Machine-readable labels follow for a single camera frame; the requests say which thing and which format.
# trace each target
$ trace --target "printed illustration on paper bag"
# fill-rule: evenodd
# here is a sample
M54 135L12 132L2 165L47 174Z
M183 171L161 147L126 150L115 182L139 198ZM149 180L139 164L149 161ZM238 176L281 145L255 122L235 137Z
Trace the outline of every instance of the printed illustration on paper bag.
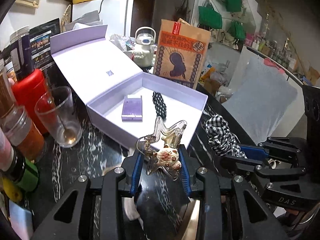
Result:
M205 44L185 36L162 31L156 62L156 75L193 87Z

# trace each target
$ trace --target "water bottle handle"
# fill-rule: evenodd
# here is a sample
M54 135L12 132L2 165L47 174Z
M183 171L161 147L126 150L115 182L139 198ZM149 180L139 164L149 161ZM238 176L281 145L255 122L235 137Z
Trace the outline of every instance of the water bottle handle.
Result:
M156 35L157 35L157 34L156 34L156 31L155 31L154 29L150 28L150 27L140 27L140 28L136 31L136 36L135 36L135 38L137 39L138 31L141 31L141 30L143 30L143 29L152 30L152 31L154 32L155 36L153 36L153 42L156 43Z

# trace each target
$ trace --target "box lid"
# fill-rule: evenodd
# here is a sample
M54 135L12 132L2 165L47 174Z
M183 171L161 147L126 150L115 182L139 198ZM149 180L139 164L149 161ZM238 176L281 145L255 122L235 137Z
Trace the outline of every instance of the box lid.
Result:
M105 39L107 25L72 30L50 38L51 55L71 87L87 104L142 72Z

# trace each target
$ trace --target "open gift box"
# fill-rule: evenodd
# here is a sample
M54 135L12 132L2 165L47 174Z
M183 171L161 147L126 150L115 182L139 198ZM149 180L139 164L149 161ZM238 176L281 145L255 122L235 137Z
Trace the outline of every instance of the open gift box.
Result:
M153 91L162 94L169 128L187 121L181 143L188 147L207 95L173 81L143 72L114 44L105 39L107 25L64 32L51 37L51 54L61 72L85 103L90 120L106 135L129 149L137 139L154 131ZM143 120L122 121L124 97L142 96ZM163 148L162 140L153 144Z

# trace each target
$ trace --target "small purple box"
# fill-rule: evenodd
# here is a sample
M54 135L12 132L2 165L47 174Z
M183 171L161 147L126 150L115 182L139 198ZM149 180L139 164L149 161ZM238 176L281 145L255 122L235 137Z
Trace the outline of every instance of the small purple box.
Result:
M122 108L122 121L142 121L142 96L127 95Z

